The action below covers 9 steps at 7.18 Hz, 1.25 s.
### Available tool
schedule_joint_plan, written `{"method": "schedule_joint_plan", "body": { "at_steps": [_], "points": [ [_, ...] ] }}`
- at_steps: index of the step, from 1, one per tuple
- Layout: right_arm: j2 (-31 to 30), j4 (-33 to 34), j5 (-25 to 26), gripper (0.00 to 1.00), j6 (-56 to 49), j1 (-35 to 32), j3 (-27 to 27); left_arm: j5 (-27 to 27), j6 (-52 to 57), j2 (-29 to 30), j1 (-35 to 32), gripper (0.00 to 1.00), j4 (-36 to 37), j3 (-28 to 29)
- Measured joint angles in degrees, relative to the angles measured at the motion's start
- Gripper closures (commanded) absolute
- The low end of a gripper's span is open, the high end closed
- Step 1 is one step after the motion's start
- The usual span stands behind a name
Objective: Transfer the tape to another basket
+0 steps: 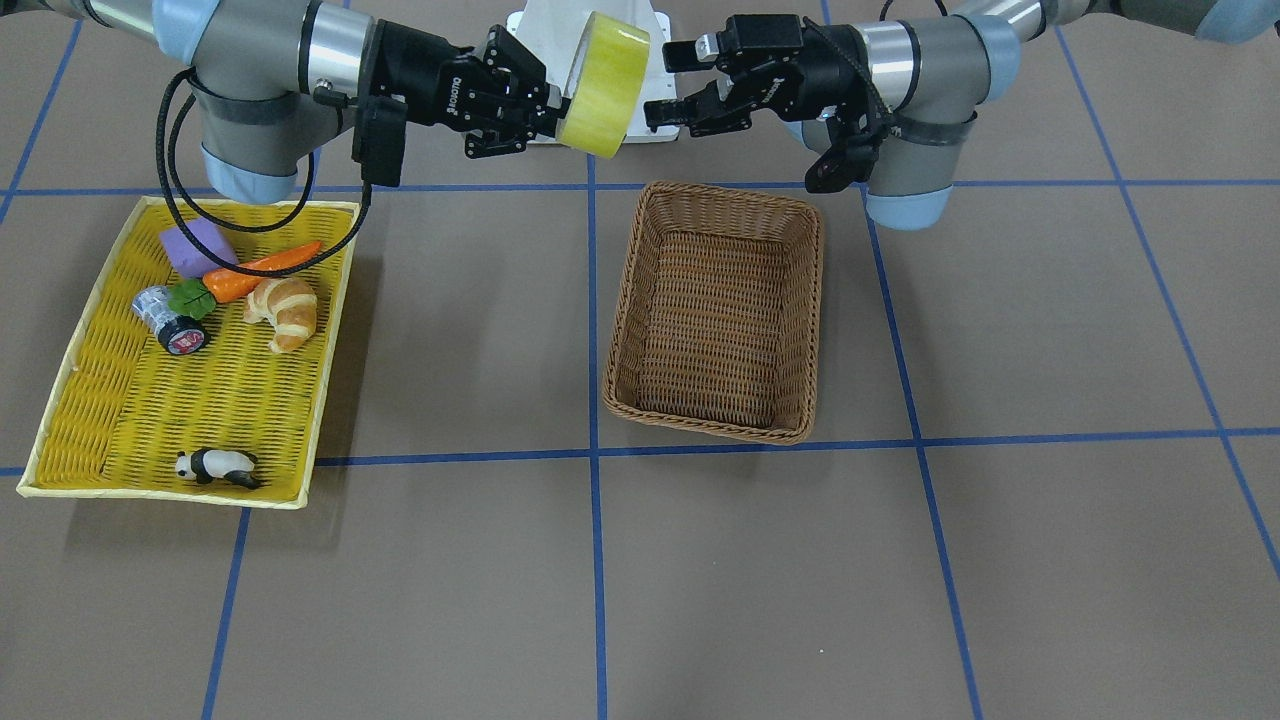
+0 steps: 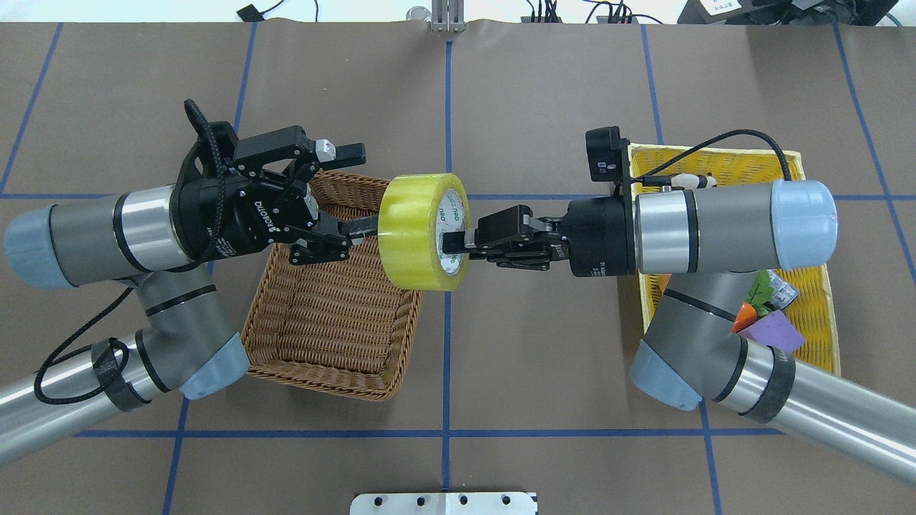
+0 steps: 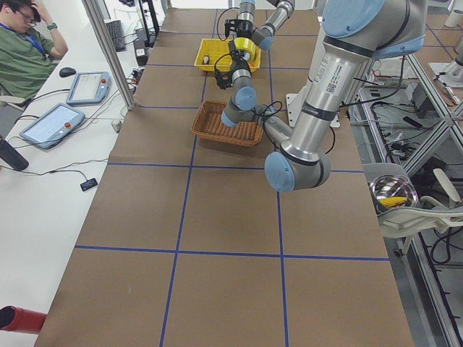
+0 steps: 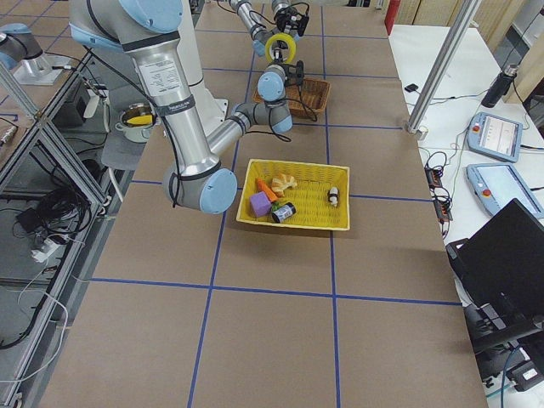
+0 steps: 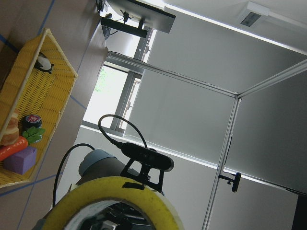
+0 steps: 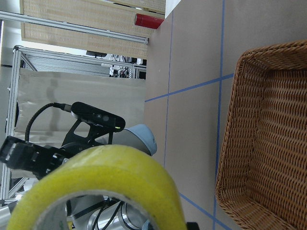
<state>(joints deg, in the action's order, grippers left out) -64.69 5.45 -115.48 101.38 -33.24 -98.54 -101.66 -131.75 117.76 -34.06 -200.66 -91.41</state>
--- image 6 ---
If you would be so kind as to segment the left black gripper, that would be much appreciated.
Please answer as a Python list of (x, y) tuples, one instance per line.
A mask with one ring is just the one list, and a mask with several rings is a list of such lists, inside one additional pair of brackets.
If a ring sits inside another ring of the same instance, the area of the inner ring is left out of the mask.
[(33, 146), (19, 138), (7, 136), (0, 148), (0, 161), (10, 169), (30, 171), (37, 179), (42, 179), (76, 154), (94, 146), (79, 142), (65, 144), (62, 148)]

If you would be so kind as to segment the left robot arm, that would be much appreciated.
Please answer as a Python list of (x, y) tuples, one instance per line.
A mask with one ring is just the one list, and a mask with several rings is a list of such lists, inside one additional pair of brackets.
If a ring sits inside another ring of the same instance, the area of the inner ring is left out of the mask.
[[(138, 124), (115, 133), (112, 144), (136, 148), (150, 156), (157, 145), (149, 127)], [(61, 148), (39, 146), (19, 138), (8, 136), (1, 149), (0, 161), (8, 168), (31, 172), (42, 179), (83, 150), (92, 147), (73, 135)], [(136, 208), (115, 197), (85, 195), (68, 200), (68, 216), (72, 217), (75, 230), (151, 230), (150, 221)]]

